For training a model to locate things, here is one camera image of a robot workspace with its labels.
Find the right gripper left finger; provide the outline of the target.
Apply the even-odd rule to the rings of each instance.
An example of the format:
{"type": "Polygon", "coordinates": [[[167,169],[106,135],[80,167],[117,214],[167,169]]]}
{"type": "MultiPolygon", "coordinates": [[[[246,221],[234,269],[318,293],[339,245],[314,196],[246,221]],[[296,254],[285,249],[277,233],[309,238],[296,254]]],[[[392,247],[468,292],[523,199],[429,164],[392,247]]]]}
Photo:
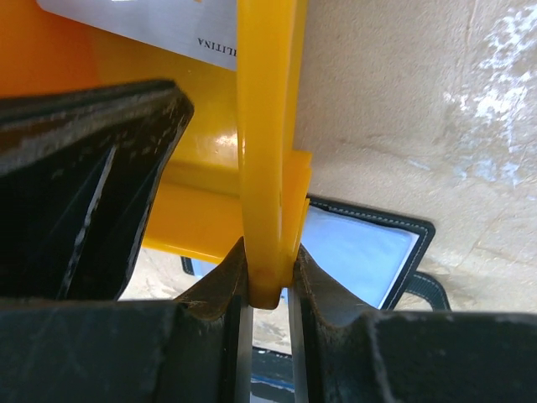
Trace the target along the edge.
{"type": "Polygon", "coordinates": [[[247,402],[243,241],[173,300],[1,302],[4,402],[247,402]]]}

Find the black leather card holder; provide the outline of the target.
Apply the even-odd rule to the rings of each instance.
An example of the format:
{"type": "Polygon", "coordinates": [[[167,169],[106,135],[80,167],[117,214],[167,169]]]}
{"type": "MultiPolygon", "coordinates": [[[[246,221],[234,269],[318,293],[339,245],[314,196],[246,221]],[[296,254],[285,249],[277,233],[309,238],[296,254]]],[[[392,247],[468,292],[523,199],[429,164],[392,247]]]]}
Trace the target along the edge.
{"type": "Polygon", "coordinates": [[[446,290],[419,270],[435,236],[432,222],[308,195],[282,213],[282,238],[305,247],[333,280],[378,309],[394,309],[405,293],[434,311],[451,308],[446,290]]]}

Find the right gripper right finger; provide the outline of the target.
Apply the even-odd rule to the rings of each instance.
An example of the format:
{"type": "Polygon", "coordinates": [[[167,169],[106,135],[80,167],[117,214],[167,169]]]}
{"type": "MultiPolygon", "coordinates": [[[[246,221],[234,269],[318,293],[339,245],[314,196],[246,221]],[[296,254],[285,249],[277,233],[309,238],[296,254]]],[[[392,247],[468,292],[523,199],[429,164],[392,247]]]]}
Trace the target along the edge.
{"type": "Polygon", "coordinates": [[[298,402],[533,402],[536,318],[378,310],[300,249],[289,292],[298,402]]]}

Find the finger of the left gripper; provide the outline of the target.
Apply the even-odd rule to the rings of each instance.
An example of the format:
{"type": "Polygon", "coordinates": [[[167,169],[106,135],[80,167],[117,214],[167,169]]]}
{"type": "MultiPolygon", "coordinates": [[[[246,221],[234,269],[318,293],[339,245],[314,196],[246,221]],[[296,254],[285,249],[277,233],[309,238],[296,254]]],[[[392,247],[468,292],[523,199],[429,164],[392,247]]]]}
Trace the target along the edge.
{"type": "Polygon", "coordinates": [[[1,295],[115,300],[194,113],[172,80],[1,101],[1,295]]]}

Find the yellow plastic bin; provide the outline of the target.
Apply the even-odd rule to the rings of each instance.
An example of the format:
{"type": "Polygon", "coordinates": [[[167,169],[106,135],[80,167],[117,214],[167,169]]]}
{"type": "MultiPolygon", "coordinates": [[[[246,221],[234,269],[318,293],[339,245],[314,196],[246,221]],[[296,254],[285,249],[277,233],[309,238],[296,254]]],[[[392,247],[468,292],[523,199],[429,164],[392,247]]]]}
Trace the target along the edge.
{"type": "Polygon", "coordinates": [[[235,1],[230,71],[43,10],[1,4],[1,101],[128,82],[172,80],[193,116],[164,167],[141,247],[220,262],[242,239],[250,303],[274,308],[298,249],[282,213],[310,183],[295,150],[305,1],[235,1]]]}

